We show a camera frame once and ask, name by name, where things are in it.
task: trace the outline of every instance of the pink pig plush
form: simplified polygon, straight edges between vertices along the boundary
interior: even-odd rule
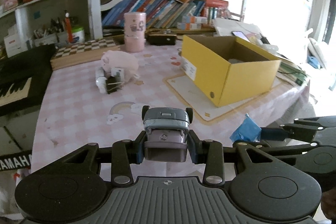
[[[110,73],[111,68],[122,68],[125,72],[125,83],[137,74],[139,64],[137,58],[127,52],[107,51],[101,58],[101,65],[105,72]]]

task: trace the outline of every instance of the crosshair logo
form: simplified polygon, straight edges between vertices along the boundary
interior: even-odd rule
[[[170,185],[170,184],[172,184],[173,182],[172,182],[171,180],[165,180],[163,183],[166,184],[166,185]]]

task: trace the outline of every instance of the yellow box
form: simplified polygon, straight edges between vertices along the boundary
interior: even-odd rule
[[[276,56],[239,37],[183,36],[182,69],[218,107],[269,91],[279,66]]]

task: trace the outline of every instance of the green lid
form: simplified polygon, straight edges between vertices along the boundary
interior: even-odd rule
[[[80,31],[84,31],[84,28],[82,26],[73,26],[71,28],[71,32],[80,32]]]

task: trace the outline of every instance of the pink toy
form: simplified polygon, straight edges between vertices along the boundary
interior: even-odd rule
[[[107,73],[110,73],[112,68],[124,69],[125,83],[137,74],[139,68],[138,60],[134,55],[121,51],[105,52],[101,58],[101,65]]]
[[[145,47],[146,13],[125,13],[125,47],[127,52],[141,52]]]

